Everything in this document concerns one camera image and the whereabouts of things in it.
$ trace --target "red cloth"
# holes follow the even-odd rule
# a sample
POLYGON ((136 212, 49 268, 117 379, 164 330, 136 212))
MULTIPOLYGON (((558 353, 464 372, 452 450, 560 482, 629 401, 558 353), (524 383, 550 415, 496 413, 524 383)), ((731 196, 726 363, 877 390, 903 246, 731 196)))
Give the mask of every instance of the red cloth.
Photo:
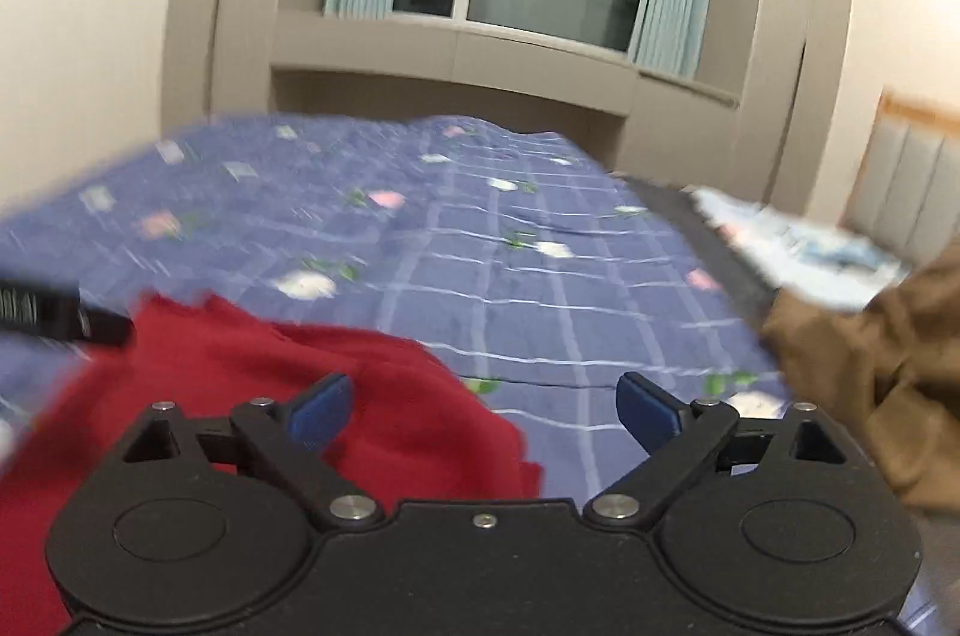
POLYGON ((360 329, 263 322, 220 298, 185 307, 150 297, 136 340, 97 353, 0 479, 0 631, 67 625, 43 559, 56 512, 153 401, 217 416, 259 395, 285 401, 330 373, 354 410, 326 459, 391 509, 410 499, 526 499, 541 469, 517 428, 488 411, 418 343, 360 329))

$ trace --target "white cloth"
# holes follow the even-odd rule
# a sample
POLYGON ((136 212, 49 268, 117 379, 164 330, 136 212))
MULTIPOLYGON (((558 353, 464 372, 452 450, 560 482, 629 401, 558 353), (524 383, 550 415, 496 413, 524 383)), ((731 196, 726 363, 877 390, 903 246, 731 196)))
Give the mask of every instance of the white cloth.
POLYGON ((709 187, 688 190, 697 211, 771 286, 810 302, 859 311, 907 266, 867 238, 745 203, 709 187))

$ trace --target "white wall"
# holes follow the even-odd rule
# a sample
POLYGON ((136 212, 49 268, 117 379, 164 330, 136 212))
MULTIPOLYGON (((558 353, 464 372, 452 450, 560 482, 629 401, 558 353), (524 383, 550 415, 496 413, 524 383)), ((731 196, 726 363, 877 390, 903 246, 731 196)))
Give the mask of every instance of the white wall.
POLYGON ((167 0, 0 0, 0 206, 160 134, 167 0))
POLYGON ((837 221, 883 88, 960 105, 960 0, 853 0, 840 91, 808 213, 837 221))

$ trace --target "floral pattern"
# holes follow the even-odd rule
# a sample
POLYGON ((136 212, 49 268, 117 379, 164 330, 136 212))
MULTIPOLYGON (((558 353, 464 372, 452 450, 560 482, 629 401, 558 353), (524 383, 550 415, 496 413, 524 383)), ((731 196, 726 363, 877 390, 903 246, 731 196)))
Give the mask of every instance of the floral pattern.
POLYGON ((181 233, 181 222, 174 214, 164 209, 141 219, 140 233, 147 240, 176 238, 181 233))
POLYGON ((87 187, 80 192, 80 201, 83 202, 86 209, 92 214, 105 214, 107 211, 112 211, 113 206, 115 206, 117 202, 113 199, 113 195, 110 194, 110 190, 103 185, 87 187))
POLYGON ((378 190, 376 192, 371 192, 368 197, 373 200, 378 206, 382 209, 390 209, 391 211, 396 211, 398 208, 402 208, 405 198, 400 192, 393 192, 387 190, 378 190))
POLYGON ((736 387, 749 387, 757 381, 757 374, 736 371, 731 374, 709 374, 704 380, 707 395, 718 398, 733 391, 736 387))
POLYGON ((304 267, 316 273, 336 273, 347 281, 356 281, 360 276, 360 269, 352 262, 330 262, 328 259, 313 259, 306 257, 304 267))
POLYGON ((569 257, 573 257, 573 252, 570 251, 570 247, 563 243, 541 240, 534 244, 534 248, 541 254, 546 254, 547 257, 553 257, 554 259, 568 259, 569 257))
POLYGON ((256 171, 247 163, 224 163, 224 170, 237 181, 243 178, 256 178, 256 171))
POLYGON ((462 379, 462 382, 474 395, 488 395, 500 387, 500 382, 493 379, 462 379))
POLYGON ((357 208, 365 209, 367 207, 367 194, 360 188, 356 190, 349 190, 344 197, 347 198, 347 202, 352 206, 357 206, 357 208))
POLYGON ((295 270, 274 281, 274 286, 294 300, 317 300, 332 298, 337 294, 337 284, 329 276, 311 270, 295 270))
POLYGON ((724 240, 740 247, 748 245, 751 240, 750 233, 736 224, 722 224, 717 228, 717 233, 720 233, 724 240))
POLYGON ((525 230, 510 230, 503 239, 512 249, 532 249, 533 244, 526 242, 531 238, 536 238, 536 234, 525 232, 525 230))
POLYGON ((702 268, 691 270, 686 275, 686 282, 694 289, 699 289, 703 292, 716 292, 720 289, 720 284, 702 268))
POLYGON ((167 164, 180 164, 186 158, 184 149, 175 140, 162 140, 157 144, 157 153, 167 164))
POLYGON ((520 188, 514 182, 504 179, 487 179, 487 184, 501 192, 516 192, 520 188))

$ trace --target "black object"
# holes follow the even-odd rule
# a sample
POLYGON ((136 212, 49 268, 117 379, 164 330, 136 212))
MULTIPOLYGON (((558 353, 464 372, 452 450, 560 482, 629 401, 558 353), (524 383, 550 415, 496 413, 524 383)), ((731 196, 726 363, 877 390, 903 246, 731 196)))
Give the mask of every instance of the black object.
POLYGON ((123 346, 133 334, 133 322, 123 314, 85 305, 75 288, 0 278, 0 331, 123 346))
POLYGON ((778 290, 734 252, 716 230, 707 226, 686 192, 659 187, 641 179, 627 178, 624 181, 647 209, 680 231, 710 276, 723 286, 737 315, 753 329, 760 329, 774 305, 778 290))
POLYGON ((349 409, 345 383, 229 418, 145 411, 51 529, 66 633, 906 633, 917 532, 811 404, 740 419, 625 374, 617 410, 652 456, 583 516, 541 500, 388 518, 313 452, 328 433, 296 429, 349 409))

